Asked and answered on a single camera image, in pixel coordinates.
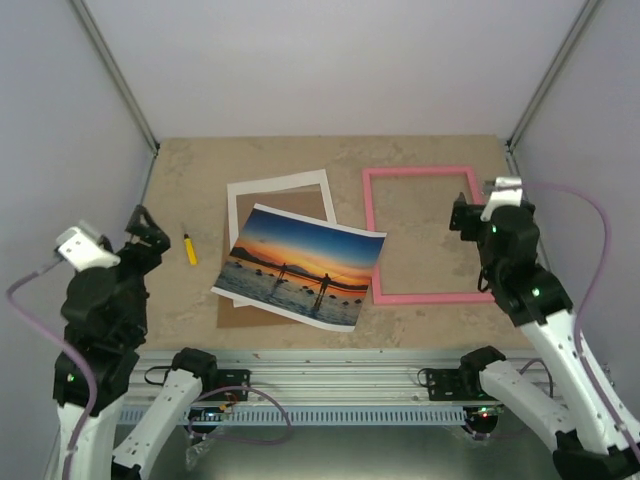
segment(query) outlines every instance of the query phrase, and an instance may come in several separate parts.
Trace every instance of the pink frame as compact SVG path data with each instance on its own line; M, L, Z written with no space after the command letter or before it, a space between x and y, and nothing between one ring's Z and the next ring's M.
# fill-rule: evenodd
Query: pink frame
M364 208L367 218L367 230L376 231L376 221L373 212L373 192L371 190L372 177L402 177L402 176L443 176L465 175L469 182L473 203L484 203L476 175L471 167L441 166L441 167L378 167L362 170L362 184L364 187ZM380 282L380 268L376 264L371 278L371 290L375 305L417 305L442 303L493 303L490 293L480 292L450 292L450 293L420 293L420 294L384 294Z

